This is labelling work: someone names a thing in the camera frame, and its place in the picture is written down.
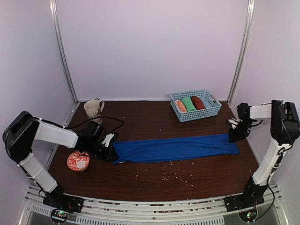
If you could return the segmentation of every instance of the metal frame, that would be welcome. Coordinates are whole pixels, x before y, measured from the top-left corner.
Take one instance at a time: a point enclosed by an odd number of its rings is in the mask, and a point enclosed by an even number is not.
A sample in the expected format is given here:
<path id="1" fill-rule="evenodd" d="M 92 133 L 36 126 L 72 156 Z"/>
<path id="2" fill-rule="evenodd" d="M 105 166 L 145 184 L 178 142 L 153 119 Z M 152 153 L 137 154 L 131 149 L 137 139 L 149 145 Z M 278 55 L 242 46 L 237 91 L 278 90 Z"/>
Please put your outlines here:
<path id="1" fill-rule="evenodd" d="M 288 225 L 279 189 L 277 185 L 271 187 L 276 196 L 275 206 L 280 223 Z M 18 225 L 27 225 L 30 212 L 50 215 L 52 208 L 43 205 L 43 198 L 38 195 L 39 190 L 35 186 L 29 187 Z M 82 212 L 73 213 L 68 222 L 81 225 L 201 225 L 201 222 L 223 225 L 224 216 L 237 213 L 226 211 L 224 196 L 172 202 L 125 202 L 83 198 Z M 273 195 L 270 190 L 265 192 L 264 199 L 264 204 L 272 202 Z"/>
<path id="2" fill-rule="evenodd" d="M 55 30 L 55 34 L 56 34 L 56 40 L 57 40 L 57 44 L 58 44 L 58 48 L 59 48 L 62 68 L 63 68 L 64 74 L 65 74 L 65 77 L 66 77 L 66 80 L 67 80 L 67 85 L 68 85 L 69 90 L 70 90 L 71 95 L 72 95 L 72 99 L 74 101 L 74 104 L 77 104 L 78 99 L 77 99 L 77 95 L 75 93 L 74 85 L 73 85 L 73 82 L 72 82 L 72 79 L 71 79 L 71 76 L 70 76 L 70 71 L 69 71 L 69 67 L 68 67 L 68 64 L 67 64 L 66 54 L 65 54 L 63 43 L 62 43 L 61 32 L 60 32 L 60 24 L 59 24 L 57 8 L 56 8 L 56 0 L 49 0 L 49 3 L 50 3 L 51 17 L 52 17 L 52 20 L 53 20 L 54 30 Z"/>
<path id="3" fill-rule="evenodd" d="M 252 26 L 253 26 L 255 4 L 256 4 L 256 0 L 248 1 L 248 10 L 247 10 L 247 16 L 246 16 L 246 21 L 245 21 L 244 35 L 243 35 L 243 40 L 242 40 L 242 44 L 241 44 L 241 48 L 240 48 L 238 63 L 237 63 L 237 66 L 236 66 L 236 69 L 234 72 L 233 81 L 232 81 L 229 95 L 227 98 L 228 104 L 232 103 L 234 94 L 238 88 L 238 84 L 239 84 L 239 81 L 241 79 L 241 75 L 243 72 L 243 66 L 245 64 L 245 56 L 246 56 L 247 49 L 249 47 L 249 42 L 250 42 L 249 40 L 250 40 L 250 35 L 251 35 L 251 31 L 252 31 Z"/>

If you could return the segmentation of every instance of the purple wall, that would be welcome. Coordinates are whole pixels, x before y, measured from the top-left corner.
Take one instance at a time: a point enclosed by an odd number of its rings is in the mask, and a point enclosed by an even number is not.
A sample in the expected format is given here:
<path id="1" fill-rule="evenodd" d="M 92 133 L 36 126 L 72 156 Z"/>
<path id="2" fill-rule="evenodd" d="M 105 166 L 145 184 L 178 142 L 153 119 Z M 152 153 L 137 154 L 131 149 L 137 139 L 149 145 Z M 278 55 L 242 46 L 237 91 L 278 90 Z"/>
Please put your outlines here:
<path id="1" fill-rule="evenodd" d="M 292 101 L 300 115 L 300 1 L 259 0 L 246 66 L 234 108 L 272 99 Z M 252 129 L 248 139 L 259 162 L 270 143 L 270 122 Z M 291 216 L 300 224 L 300 140 L 289 151 L 272 183 L 279 185 Z"/>
<path id="2" fill-rule="evenodd" d="M 168 99 L 208 89 L 227 99 L 247 0 L 58 0 L 80 100 Z"/>
<path id="3" fill-rule="evenodd" d="M 49 2 L 0 2 L 0 134 L 22 110 L 63 123 L 73 108 L 62 72 Z M 45 163 L 49 144 L 35 144 Z M 1 224 L 16 224 L 29 180 L 8 158 L 0 141 Z"/>

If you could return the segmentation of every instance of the metal base plate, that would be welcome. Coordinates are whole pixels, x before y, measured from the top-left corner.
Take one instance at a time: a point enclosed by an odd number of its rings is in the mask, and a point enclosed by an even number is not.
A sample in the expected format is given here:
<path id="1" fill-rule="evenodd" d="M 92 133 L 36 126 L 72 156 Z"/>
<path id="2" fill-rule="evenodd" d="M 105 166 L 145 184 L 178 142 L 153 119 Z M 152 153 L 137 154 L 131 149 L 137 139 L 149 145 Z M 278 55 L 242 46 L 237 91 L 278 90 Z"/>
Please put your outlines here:
<path id="1" fill-rule="evenodd" d="M 66 202 L 70 203 L 70 205 L 71 205 L 71 209 L 66 208 L 66 210 L 70 210 L 72 212 L 78 212 L 78 213 L 81 212 L 81 209 L 83 207 L 83 202 L 84 202 L 83 198 L 74 197 L 74 196 L 70 196 L 70 195 L 64 195 L 64 198 L 65 198 Z M 47 197 L 44 198 L 43 204 L 52 206 L 54 208 L 57 207 L 57 205 L 54 204 L 54 202 L 51 201 Z"/>
<path id="2" fill-rule="evenodd" d="M 249 208 L 249 207 L 246 207 L 241 204 L 241 197 L 242 197 L 242 194 L 224 198 L 224 203 L 225 203 L 227 212 L 232 212 L 232 211 L 236 211 L 236 210 L 242 210 L 242 209 Z M 257 201 L 258 201 L 258 204 L 264 203 L 263 198 L 258 198 Z"/>

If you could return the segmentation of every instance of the white ceramic mug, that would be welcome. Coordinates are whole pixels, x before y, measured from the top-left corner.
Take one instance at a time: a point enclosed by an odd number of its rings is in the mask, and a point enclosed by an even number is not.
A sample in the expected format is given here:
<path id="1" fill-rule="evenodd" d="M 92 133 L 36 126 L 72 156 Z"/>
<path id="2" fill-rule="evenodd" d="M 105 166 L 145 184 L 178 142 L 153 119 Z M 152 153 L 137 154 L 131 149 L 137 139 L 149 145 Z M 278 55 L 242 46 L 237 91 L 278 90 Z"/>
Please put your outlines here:
<path id="1" fill-rule="evenodd" d="M 95 100 L 86 102 L 83 107 L 86 114 L 88 115 L 88 118 L 91 119 L 97 116 L 101 116 L 101 112 L 104 108 L 104 105 L 105 103 L 103 100 L 96 98 Z M 102 123 L 101 118 L 94 119 L 93 121 L 95 121 L 98 124 Z"/>

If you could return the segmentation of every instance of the red round dish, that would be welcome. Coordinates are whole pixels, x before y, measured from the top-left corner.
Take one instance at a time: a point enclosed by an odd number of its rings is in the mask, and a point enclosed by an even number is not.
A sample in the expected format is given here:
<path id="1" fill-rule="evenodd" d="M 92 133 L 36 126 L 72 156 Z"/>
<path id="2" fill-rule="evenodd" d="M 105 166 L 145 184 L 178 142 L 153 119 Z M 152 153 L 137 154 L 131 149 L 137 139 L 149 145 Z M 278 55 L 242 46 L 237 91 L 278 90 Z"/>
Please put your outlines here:
<path id="1" fill-rule="evenodd" d="M 76 172 L 82 172 L 86 170 L 90 165 L 90 157 L 88 153 L 85 152 L 84 155 L 80 151 L 75 151 L 67 158 L 68 167 Z"/>

